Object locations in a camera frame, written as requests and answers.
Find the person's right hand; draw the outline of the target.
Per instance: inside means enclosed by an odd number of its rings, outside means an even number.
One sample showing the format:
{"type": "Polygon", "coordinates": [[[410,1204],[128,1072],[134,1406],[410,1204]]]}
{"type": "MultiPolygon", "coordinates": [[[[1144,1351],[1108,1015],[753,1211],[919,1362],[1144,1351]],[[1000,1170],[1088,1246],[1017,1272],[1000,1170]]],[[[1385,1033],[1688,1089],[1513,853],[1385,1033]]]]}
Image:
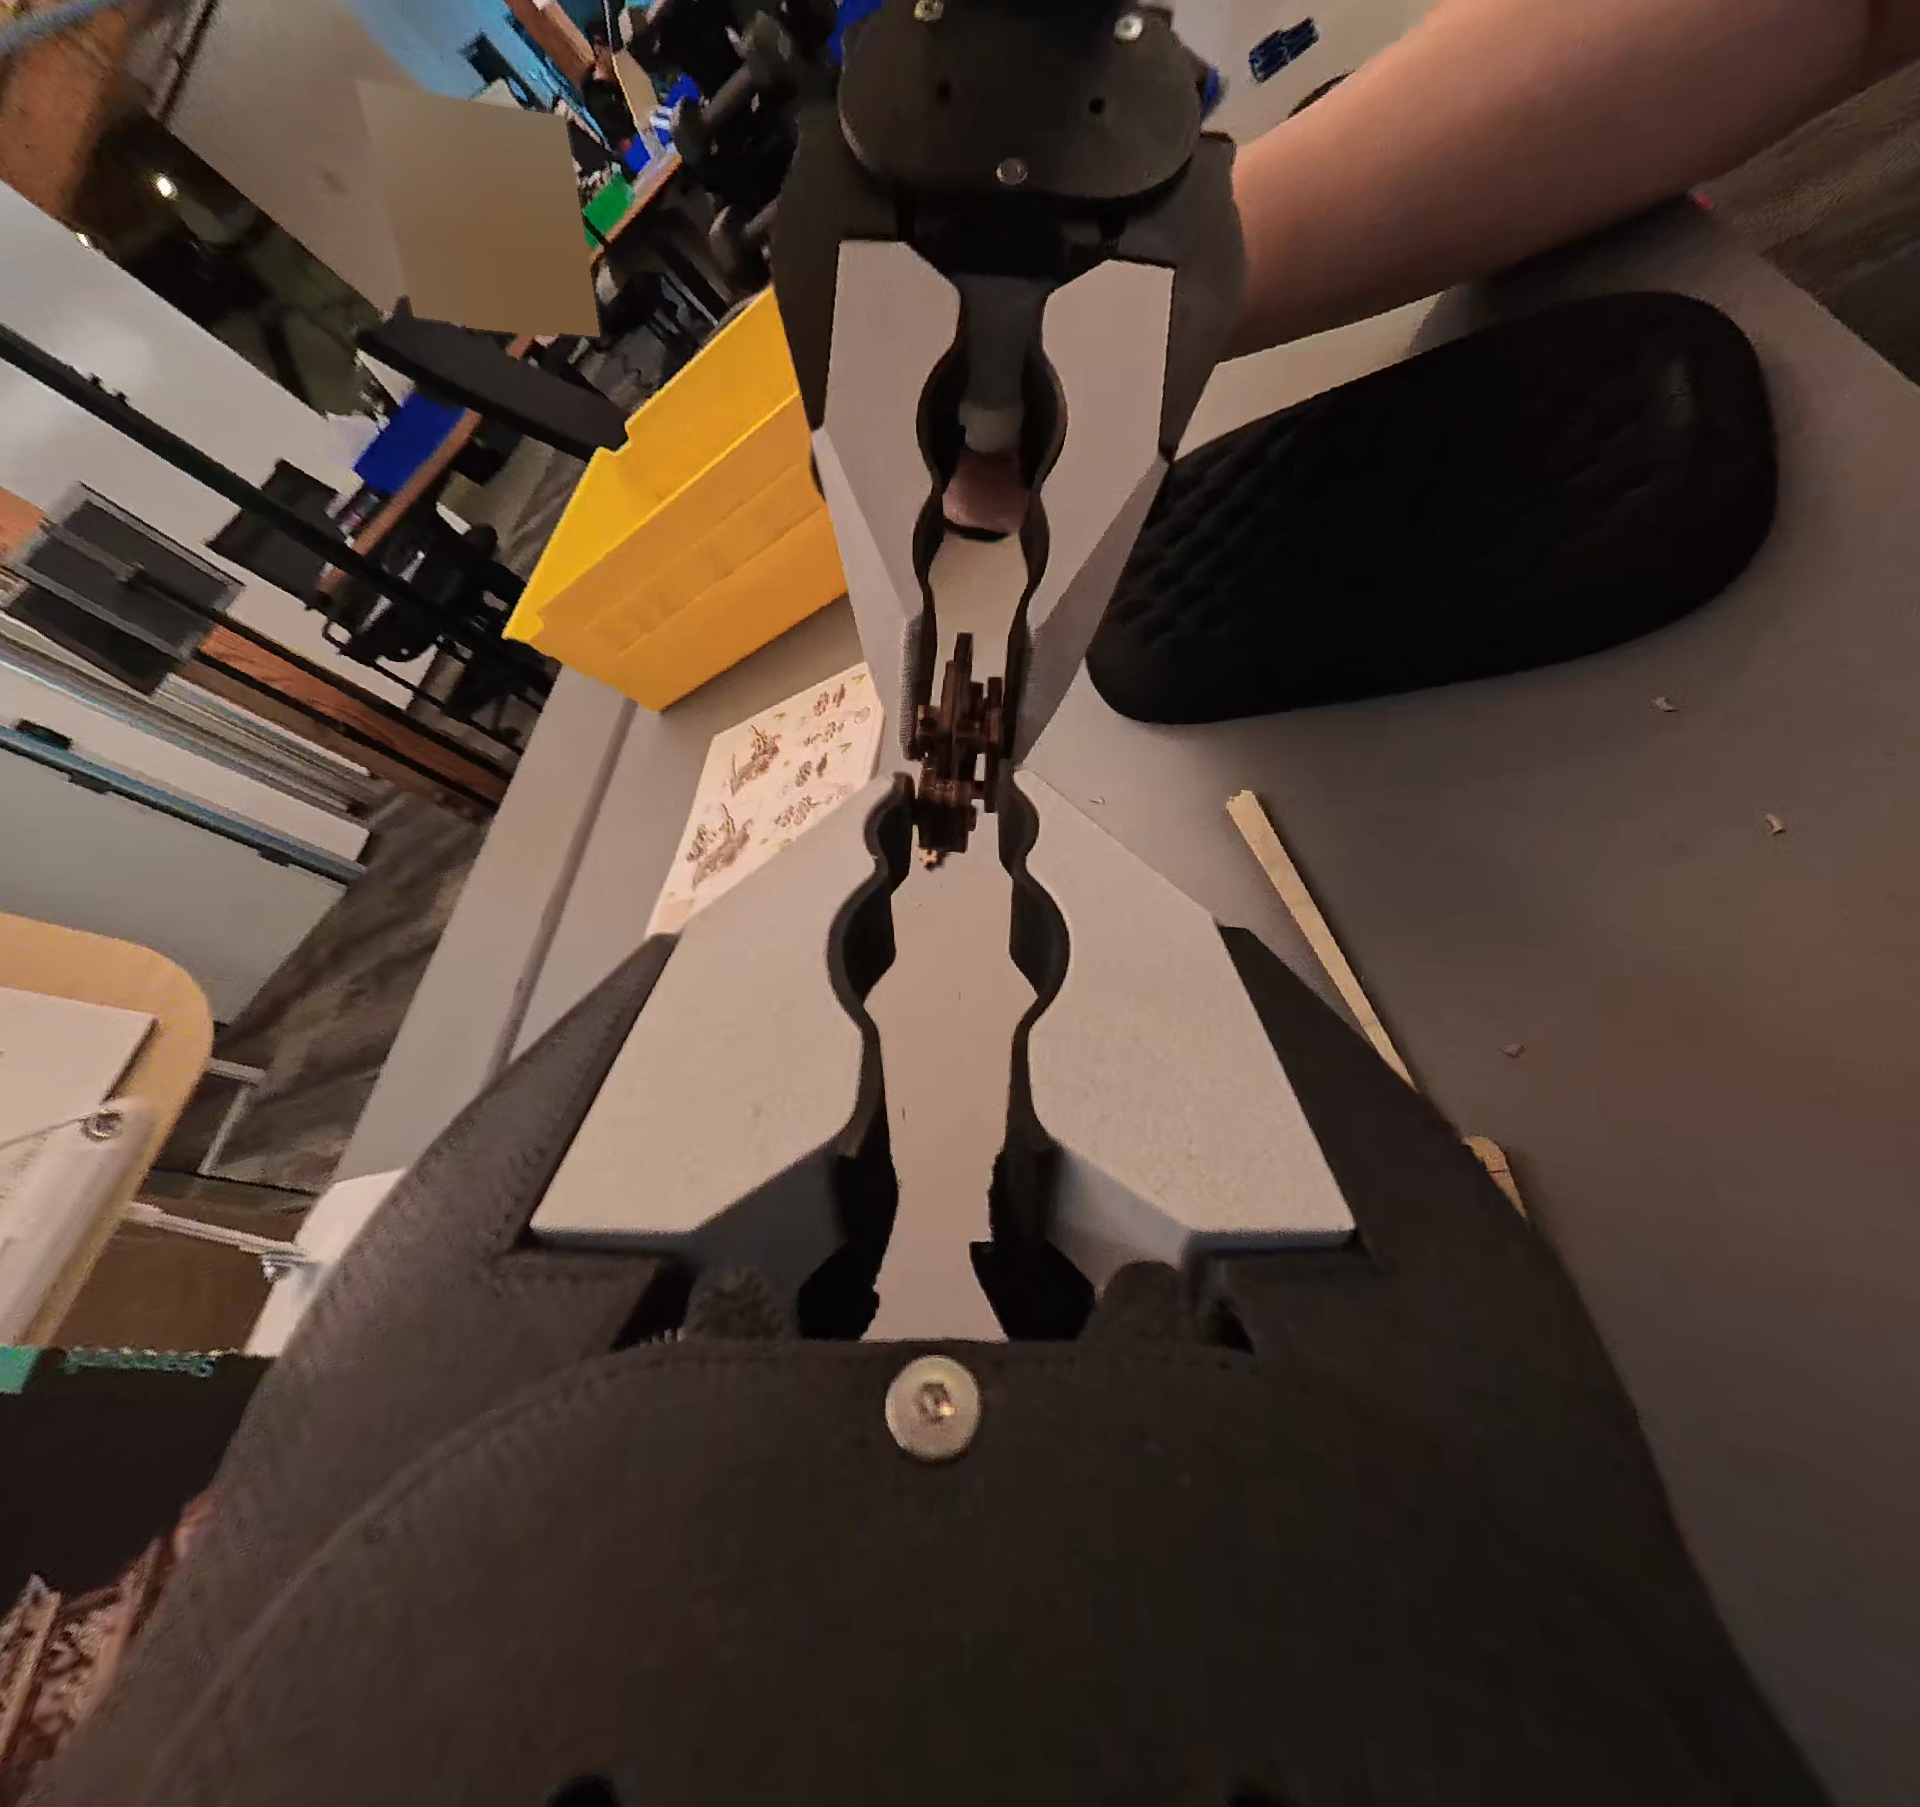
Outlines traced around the person's right hand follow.
{"type": "Polygon", "coordinates": [[[1017,533],[1028,516],[1019,454],[964,448],[943,494],[943,516],[950,528],[985,540],[1017,533]]]}

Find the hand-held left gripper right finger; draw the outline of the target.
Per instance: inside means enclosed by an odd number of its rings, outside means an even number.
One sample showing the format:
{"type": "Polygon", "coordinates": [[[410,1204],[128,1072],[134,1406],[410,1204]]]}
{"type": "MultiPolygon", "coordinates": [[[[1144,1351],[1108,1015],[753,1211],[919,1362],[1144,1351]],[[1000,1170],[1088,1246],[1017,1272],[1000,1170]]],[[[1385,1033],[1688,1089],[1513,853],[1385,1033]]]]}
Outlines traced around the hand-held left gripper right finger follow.
{"type": "Polygon", "coordinates": [[[1009,1053],[991,1234],[973,1270],[1009,1340],[1074,1340],[1128,1266],[1344,1249],[1328,1155],[1193,895],[1028,770],[1005,770],[1009,955],[1036,999],[1009,1053]]]}

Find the black model kit box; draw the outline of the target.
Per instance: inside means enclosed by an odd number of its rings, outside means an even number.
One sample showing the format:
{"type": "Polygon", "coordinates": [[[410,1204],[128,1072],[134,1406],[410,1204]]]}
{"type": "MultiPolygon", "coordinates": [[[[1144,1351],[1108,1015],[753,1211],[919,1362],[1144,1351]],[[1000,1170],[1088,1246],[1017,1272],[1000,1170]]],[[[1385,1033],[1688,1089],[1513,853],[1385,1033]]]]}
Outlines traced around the black model kit box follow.
{"type": "Polygon", "coordinates": [[[6,1804],[115,1685],[270,1369],[231,1351],[3,1348],[6,1804]]]}

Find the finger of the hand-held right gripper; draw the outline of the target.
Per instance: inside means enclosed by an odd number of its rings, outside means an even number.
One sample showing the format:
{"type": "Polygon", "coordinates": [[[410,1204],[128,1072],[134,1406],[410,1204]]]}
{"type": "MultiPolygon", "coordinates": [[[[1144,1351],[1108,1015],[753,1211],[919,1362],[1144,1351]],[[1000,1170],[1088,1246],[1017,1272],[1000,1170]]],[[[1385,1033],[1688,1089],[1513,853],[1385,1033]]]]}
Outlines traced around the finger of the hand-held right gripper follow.
{"type": "Polygon", "coordinates": [[[962,296],[904,242],[837,252],[820,477],[861,658],[884,715],[881,770],[910,770],[930,622],[919,551],[935,477],[924,395],[960,338],[962,296]]]}
{"type": "Polygon", "coordinates": [[[1164,266],[1105,260],[1042,309],[1057,435],[1020,535],[1028,589],[1009,633],[1013,762],[1028,761],[1059,713],[1164,478],[1172,290],[1164,266]]]}

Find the black wall box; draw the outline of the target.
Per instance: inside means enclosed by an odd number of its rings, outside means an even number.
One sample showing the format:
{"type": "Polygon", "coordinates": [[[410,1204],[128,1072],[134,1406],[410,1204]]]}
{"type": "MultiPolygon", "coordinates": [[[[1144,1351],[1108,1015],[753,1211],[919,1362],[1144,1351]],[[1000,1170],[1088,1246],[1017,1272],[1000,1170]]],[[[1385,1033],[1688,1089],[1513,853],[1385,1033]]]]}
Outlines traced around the black wall box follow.
{"type": "Polygon", "coordinates": [[[194,665],[244,592],[201,551],[83,483],[6,553],[6,571],[14,620],[138,695],[194,665]]]}

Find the rack of black dumbbells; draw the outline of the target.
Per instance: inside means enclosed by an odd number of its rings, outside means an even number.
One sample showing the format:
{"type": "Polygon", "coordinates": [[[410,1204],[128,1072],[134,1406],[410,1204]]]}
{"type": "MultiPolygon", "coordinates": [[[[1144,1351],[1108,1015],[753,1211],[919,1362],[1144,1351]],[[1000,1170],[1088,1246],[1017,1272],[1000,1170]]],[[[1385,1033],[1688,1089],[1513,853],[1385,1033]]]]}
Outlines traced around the rack of black dumbbells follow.
{"type": "Polygon", "coordinates": [[[710,208],[707,242],[722,280],[771,280],[780,187],[799,114],[830,97],[834,0],[605,0],[613,48],[651,83],[676,180],[710,208]]]}

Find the black quilted pad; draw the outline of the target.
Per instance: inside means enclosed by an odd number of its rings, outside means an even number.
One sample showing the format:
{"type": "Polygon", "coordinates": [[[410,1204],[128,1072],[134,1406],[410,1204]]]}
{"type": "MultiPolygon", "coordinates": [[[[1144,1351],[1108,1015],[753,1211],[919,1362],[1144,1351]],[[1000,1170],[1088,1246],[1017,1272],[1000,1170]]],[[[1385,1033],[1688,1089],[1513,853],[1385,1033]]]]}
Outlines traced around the black quilted pad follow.
{"type": "Polygon", "coordinates": [[[1185,453],[1088,675],[1175,726],[1552,668],[1709,606],[1774,516],[1738,323],[1673,290],[1552,304],[1185,453]]]}

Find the person's right forearm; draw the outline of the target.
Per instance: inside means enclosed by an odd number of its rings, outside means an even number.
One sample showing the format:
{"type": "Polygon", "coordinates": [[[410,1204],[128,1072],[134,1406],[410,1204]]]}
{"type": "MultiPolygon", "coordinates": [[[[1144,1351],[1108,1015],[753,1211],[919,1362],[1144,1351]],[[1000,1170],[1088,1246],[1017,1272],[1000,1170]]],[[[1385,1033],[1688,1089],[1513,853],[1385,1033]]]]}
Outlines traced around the person's right forearm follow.
{"type": "Polygon", "coordinates": [[[1917,0],[1438,0],[1235,158],[1227,354],[1362,321],[1685,196],[1916,61],[1917,0]]]}

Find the white paper sheet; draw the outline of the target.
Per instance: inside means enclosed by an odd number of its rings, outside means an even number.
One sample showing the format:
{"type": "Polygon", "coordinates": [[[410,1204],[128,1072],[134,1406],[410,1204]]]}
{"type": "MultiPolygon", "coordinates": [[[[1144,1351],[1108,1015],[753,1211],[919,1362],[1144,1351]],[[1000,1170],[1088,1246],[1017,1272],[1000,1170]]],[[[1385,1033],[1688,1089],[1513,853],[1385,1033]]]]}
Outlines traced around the white paper sheet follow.
{"type": "Polygon", "coordinates": [[[3,1340],[23,1344],[150,1128],[122,1085],[150,1013],[3,990],[3,1340]]]}

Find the black office chair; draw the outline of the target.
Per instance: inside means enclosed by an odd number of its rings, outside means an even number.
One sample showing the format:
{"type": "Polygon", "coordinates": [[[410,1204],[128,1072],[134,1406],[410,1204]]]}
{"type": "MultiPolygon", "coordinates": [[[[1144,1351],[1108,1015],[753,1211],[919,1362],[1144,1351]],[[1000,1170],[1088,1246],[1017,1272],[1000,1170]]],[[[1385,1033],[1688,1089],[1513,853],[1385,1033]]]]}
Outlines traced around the black office chair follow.
{"type": "Polygon", "coordinates": [[[526,578],[508,566],[495,527],[471,525],[443,502],[446,483],[449,474],[434,477],[366,557],[461,620],[478,633],[474,646],[449,642],[438,625],[366,577],[324,564],[312,545],[258,509],[233,509],[205,547],[320,612],[323,638],[344,663],[392,679],[424,663],[417,699],[427,715],[521,754],[557,665],[508,638],[526,578]]]}

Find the small wooden gear assembly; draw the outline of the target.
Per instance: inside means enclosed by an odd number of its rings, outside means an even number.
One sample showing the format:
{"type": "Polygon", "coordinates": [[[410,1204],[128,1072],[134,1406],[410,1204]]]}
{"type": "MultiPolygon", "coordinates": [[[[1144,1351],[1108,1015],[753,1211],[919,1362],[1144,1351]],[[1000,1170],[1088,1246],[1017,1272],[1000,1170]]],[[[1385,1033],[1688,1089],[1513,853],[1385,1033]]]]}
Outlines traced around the small wooden gear assembly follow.
{"type": "Polygon", "coordinates": [[[978,814],[998,810],[1006,743],[1005,679],[975,675],[975,642],[964,628],[930,695],[916,707],[912,730],[913,833],[926,868],[964,853],[978,814]]]}

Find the yellow plastic bin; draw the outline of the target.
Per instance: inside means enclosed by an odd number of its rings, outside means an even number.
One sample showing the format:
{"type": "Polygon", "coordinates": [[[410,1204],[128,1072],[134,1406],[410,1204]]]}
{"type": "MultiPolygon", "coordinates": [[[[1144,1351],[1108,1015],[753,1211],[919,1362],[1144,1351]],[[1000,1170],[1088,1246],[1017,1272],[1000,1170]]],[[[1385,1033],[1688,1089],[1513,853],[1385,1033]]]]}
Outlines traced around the yellow plastic bin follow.
{"type": "Polygon", "coordinates": [[[660,713],[844,594],[780,307],[762,290],[595,453],[505,631],[660,713]]]}

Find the thin wooden stick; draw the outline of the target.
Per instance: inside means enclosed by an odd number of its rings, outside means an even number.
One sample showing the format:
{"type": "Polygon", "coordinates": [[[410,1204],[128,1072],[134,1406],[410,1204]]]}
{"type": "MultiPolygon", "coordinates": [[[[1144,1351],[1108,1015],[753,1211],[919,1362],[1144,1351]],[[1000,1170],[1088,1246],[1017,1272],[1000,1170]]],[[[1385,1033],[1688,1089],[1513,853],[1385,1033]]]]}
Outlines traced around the thin wooden stick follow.
{"type": "Polygon", "coordinates": [[[1402,1077],[1409,1087],[1418,1087],[1420,1080],[1413,1074],[1413,1067],[1398,1052],[1394,1034],[1362,987],[1356,966],[1340,948],[1339,936],[1319,907],[1307,879],[1297,869],[1261,795],[1255,788],[1237,788],[1227,800],[1227,817],[1261,868],[1266,881],[1274,886],[1277,899],[1307,942],[1307,948],[1316,959],[1323,975],[1332,979],[1332,987],[1335,990],[1360,1034],[1398,1072],[1398,1077],[1402,1077]]]}

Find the black flat board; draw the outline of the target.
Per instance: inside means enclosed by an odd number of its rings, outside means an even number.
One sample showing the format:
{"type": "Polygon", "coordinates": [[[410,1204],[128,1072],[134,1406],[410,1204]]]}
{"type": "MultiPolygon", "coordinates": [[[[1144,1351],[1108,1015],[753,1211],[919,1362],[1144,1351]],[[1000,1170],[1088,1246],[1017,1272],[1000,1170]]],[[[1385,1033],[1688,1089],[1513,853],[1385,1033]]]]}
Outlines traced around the black flat board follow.
{"type": "Polygon", "coordinates": [[[363,330],[360,351],[412,378],[429,397],[474,409],[577,459],[621,450],[627,441],[627,415],[585,378],[512,354],[491,330],[421,320],[409,303],[363,330]]]}

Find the blue storage bin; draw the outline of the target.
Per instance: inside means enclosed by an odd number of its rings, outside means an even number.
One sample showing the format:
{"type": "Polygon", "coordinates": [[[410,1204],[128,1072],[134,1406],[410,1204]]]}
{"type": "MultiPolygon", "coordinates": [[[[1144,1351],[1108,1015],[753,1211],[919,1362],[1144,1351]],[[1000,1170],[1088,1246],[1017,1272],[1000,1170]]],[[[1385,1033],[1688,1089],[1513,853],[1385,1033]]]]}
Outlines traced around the blue storage bin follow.
{"type": "Polygon", "coordinates": [[[397,406],[372,444],[360,450],[354,474],[378,494],[397,494],[446,444],[465,412],[461,406],[415,389],[397,406]]]}

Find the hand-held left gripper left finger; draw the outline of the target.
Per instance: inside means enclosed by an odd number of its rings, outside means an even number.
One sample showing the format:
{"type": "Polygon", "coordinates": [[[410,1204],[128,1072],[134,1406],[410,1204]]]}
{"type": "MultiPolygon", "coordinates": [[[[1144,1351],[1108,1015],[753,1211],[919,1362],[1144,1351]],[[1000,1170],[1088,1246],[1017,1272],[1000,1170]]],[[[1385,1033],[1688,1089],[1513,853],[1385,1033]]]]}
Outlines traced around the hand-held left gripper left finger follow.
{"type": "Polygon", "coordinates": [[[690,1279],[752,1269],[858,1340],[899,1207],[869,996],[896,959],[912,782],[881,775],[701,910],[658,962],[532,1232],[690,1279]]]}

